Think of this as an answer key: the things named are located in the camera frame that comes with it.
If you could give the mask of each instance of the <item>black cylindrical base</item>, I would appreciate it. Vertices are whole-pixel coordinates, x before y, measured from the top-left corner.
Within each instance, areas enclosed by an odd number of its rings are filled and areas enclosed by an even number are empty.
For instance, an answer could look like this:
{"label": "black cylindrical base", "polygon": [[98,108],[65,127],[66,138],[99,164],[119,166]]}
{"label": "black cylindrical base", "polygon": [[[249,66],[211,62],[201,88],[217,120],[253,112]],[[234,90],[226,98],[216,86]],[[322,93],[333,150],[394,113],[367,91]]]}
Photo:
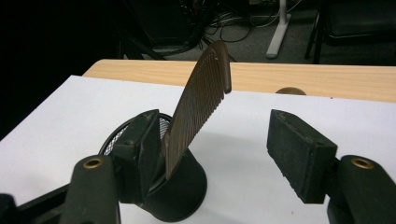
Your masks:
{"label": "black cylindrical base", "polygon": [[140,207],[161,221],[180,221],[198,209],[206,187],[204,169],[187,150],[171,179],[153,189]]}

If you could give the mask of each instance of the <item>table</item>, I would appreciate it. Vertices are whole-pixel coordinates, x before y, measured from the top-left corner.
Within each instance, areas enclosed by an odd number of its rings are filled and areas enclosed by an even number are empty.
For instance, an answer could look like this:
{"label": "table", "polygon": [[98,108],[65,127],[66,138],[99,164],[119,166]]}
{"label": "table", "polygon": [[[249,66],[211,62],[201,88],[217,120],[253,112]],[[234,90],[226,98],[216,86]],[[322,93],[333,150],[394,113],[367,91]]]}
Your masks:
{"label": "table", "polygon": [[[83,76],[185,86],[195,62],[102,60]],[[234,91],[276,92],[396,103],[396,67],[231,63]]]}
{"label": "table", "polygon": [[[0,191],[13,194],[21,204],[69,183],[76,162],[96,154],[125,120],[153,108],[171,115],[194,65],[102,60],[83,77],[71,76],[0,142],[0,176],[7,180]],[[395,68],[231,66],[234,91],[190,147],[205,167],[208,193],[182,223],[326,223],[326,203],[303,205],[266,153],[273,108],[294,113],[323,131],[339,146],[337,158],[373,159],[396,178],[396,104],[375,102],[394,102]],[[258,93],[287,86],[323,97]],[[161,223],[134,205],[121,204],[120,209],[122,223]]]}

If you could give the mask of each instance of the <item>white table surface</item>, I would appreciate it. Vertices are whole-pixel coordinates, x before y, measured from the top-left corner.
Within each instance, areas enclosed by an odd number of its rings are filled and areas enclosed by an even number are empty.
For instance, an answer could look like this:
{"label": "white table surface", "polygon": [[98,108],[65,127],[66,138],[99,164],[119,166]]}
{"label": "white table surface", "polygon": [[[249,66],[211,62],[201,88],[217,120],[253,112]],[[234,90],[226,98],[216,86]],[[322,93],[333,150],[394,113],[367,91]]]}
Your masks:
{"label": "white table surface", "polygon": [[[141,112],[172,116],[183,88],[71,76],[0,142],[0,192],[18,205],[70,181],[74,165]],[[327,204],[303,204],[267,153],[271,109],[305,120],[338,145],[396,179],[396,104],[233,91],[193,140],[207,174],[201,207],[181,223],[328,223]],[[122,204],[122,223],[161,223]]]}

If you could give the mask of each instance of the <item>comb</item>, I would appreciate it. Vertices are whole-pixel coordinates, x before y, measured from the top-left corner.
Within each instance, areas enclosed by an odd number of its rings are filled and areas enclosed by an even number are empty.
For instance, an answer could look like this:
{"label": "comb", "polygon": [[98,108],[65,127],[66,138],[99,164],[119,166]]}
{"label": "comb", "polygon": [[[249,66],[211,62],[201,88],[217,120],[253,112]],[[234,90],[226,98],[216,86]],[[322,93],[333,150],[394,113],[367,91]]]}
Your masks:
{"label": "comb", "polygon": [[192,139],[231,92],[228,50],[222,41],[210,44],[195,65],[162,140],[165,177],[170,179]]}

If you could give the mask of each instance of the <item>chair leg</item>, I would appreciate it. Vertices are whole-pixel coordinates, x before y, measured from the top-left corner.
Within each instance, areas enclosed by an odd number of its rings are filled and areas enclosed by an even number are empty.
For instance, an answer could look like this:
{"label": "chair leg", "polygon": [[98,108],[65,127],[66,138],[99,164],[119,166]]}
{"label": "chair leg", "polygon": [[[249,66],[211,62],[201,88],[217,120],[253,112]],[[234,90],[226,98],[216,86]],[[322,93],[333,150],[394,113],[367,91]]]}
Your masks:
{"label": "chair leg", "polygon": [[311,36],[309,36],[308,45],[305,50],[305,56],[304,56],[305,59],[309,58],[309,53],[311,52],[312,45],[314,44],[315,41],[315,36],[317,35],[318,32],[318,19],[319,19],[319,10],[317,11],[317,16],[315,18],[314,25],[312,26]]}
{"label": "chair leg", "polygon": [[318,16],[318,21],[317,21],[317,38],[315,40],[315,51],[314,51],[314,61],[313,61],[314,64],[319,63],[323,36],[324,36],[324,20],[323,20],[323,15],[321,15]]}

